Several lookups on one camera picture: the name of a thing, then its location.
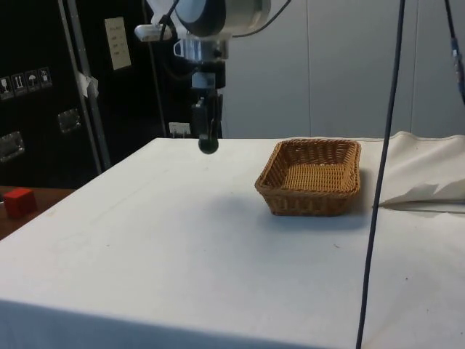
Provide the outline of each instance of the warning symbol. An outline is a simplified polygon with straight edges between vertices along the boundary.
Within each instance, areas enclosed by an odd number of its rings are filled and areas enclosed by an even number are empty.
[[[13,92],[12,82],[9,76],[0,78],[0,100],[8,100],[14,96],[15,93]]]
[[[50,76],[50,70],[48,68],[39,69],[39,81],[43,89],[53,86],[52,77]]]
[[[25,77],[29,92],[34,92],[38,89],[41,89],[41,83],[39,81],[39,75],[37,74],[37,71],[28,71],[26,72]]]
[[[26,86],[26,80],[24,79],[24,74],[15,74],[12,75],[13,90],[15,91],[16,96],[22,96],[28,93],[28,88]]]

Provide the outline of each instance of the wicker basket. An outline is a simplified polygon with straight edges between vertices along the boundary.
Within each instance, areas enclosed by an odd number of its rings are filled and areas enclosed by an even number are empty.
[[[351,140],[281,142],[255,188],[276,215],[344,214],[360,192],[360,152]]]

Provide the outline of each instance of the metal pole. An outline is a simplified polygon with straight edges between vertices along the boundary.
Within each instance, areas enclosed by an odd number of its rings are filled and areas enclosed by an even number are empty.
[[[63,5],[62,0],[58,0],[58,7],[60,8],[61,21],[63,23],[63,28],[65,29],[66,42],[68,43],[68,50],[71,58],[71,65],[73,66],[74,78],[76,80],[76,86],[78,91],[81,91],[79,86],[79,71],[78,65],[76,63],[76,56],[74,55],[73,43],[71,41],[70,29],[68,27],[68,20],[66,19],[65,6]],[[97,169],[97,174],[102,173],[102,165],[100,164],[99,153],[97,150],[97,145],[95,144],[94,133],[92,131],[92,125],[90,124],[89,112],[86,107],[86,102],[84,101],[84,96],[79,93],[79,101],[81,102],[82,112],[84,114],[84,120],[86,121],[87,133],[89,135],[90,145],[92,149],[92,155],[94,157],[95,168]]]
[[[92,76],[89,66],[89,60],[86,53],[86,45],[84,43],[84,37],[81,30],[81,22],[79,21],[78,7],[76,6],[76,0],[67,0],[68,9],[70,12],[71,25],[73,26],[74,39],[76,40],[76,46],[78,47],[78,57],[82,67],[82,73],[85,76]],[[97,142],[100,148],[100,154],[102,155],[104,170],[111,167],[110,154],[108,152],[108,146],[105,139],[105,133],[102,125],[102,117],[100,115],[100,109],[97,102],[97,95],[95,88],[91,85],[87,88],[87,94],[89,96],[89,104],[92,112],[92,118],[94,121],[95,131],[97,133]]]

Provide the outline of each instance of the cable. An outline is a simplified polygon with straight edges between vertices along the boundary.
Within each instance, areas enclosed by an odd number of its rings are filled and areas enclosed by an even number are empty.
[[[179,0],[174,0],[172,6],[169,8],[169,11],[160,19],[160,24],[163,24],[161,27],[161,33],[160,33],[160,41],[163,41],[163,38],[165,36],[165,31],[166,31],[166,26],[168,25],[168,22],[171,20],[171,16],[173,15],[174,10],[176,9],[176,6],[178,5]]]
[[[449,23],[450,37],[455,39],[456,38],[456,29],[454,28],[454,25],[453,25],[452,10],[450,9],[449,0],[445,0],[445,10],[448,13],[448,23]]]
[[[147,0],[142,0],[142,15],[144,17],[144,23],[149,23],[146,1]],[[151,44],[148,45],[148,50],[149,50],[149,55],[150,55],[150,64],[152,65],[153,80],[155,82],[155,93],[158,99],[158,112],[160,113],[161,127],[163,128],[163,136],[167,138],[168,134],[166,131],[165,115],[163,112],[163,106],[161,104],[162,99],[161,99],[161,93],[160,93],[160,83],[158,81],[158,74],[157,74],[157,70],[155,66],[155,53],[153,52],[153,47]]]
[[[173,35],[176,32],[176,27],[174,26],[171,20],[171,16],[173,15],[173,12],[176,9],[176,6],[178,5],[178,3],[179,3],[179,0],[174,0],[172,6],[169,8],[169,11],[166,13],[166,15],[163,15],[160,19],[159,23],[162,25],[161,32],[160,32],[160,42],[163,41],[163,38],[166,32],[166,27],[168,25],[171,27],[171,31],[173,32]],[[192,75],[197,71],[197,68],[194,68],[191,72],[185,75],[177,75],[173,73],[173,71],[171,70],[171,68],[168,66],[168,64],[166,63],[164,59],[161,60],[161,65],[163,66],[163,69],[165,70],[165,72],[168,74],[168,76],[171,79],[175,81],[179,81],[179,82],[190,80],[192,78]]]
[[[375,199],[373,203],[373,214],[371,217],[370,236],[368,239],[368,251],[365,262],[365,275],[363,277],[363,296],[362,307],[360,310],[360,323],[358,327],[356,349],[361,349],[363,341],[363,330],[365,328],[366,308],[368,303],[368,285],[370,282],[371,258],[373,256],[373,247],[376,235],[376,223],[378,221],[379,199],[383,186],[384,169],[386,168],[387,151],[389,149],[389,138],[391,136],[392,116],[394,114],[395,97],[397,94],[397,83],[399,80],[400,56],[402,52],[403,26],[405,17],[405,0],[400,0],[399,19],[397,23],[397,42],[395,47],[394,72],[392,74],[391,95],[389,98],[389,108],[387,112],[386,129],[384,133],[383,151],[381,154],[381,163],[379,165],[378,181],[376,183]]]
[[[286,1],[286,3],[280,8],[280,10],[278,12],[276,12],[276,15],[274,15],[265,25],[263,25],[261,28],[255,30],[255,31],[252,31],[250,33],[247,33],[247,34],[241,34],[241,35],[234,35],[233,38],[246,38],[248,36],[252,36],[252,35],[255,35],[255,34],[258,34],[260,33],[261,31],[264,31],[266,28],[268,28],[273,22],[275,22],[275,20],[281,15],[281,13],[283,13],[283,11],[286,9],[287,6],[289,6],[289,4],[291,3],[292,0],[288,0]]]
[[[456,29],[454,28],[452,9],[450,8],[449,0],[445,0],[445,10],[448,16],[448,24],[450,31],[450,45],[452,46],[452,56],[454,59],[454,66],[456,68],[458,91],[465,104],[465,68],[462,62],[462,54],[458,45],[458,39],[456,37]]]

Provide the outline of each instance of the red block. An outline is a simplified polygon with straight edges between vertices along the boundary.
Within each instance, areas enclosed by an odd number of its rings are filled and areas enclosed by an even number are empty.
[[[3,200],[10,218],[21,218],[37,211],[36,197],[31,189],[14,189],[3,195]]]

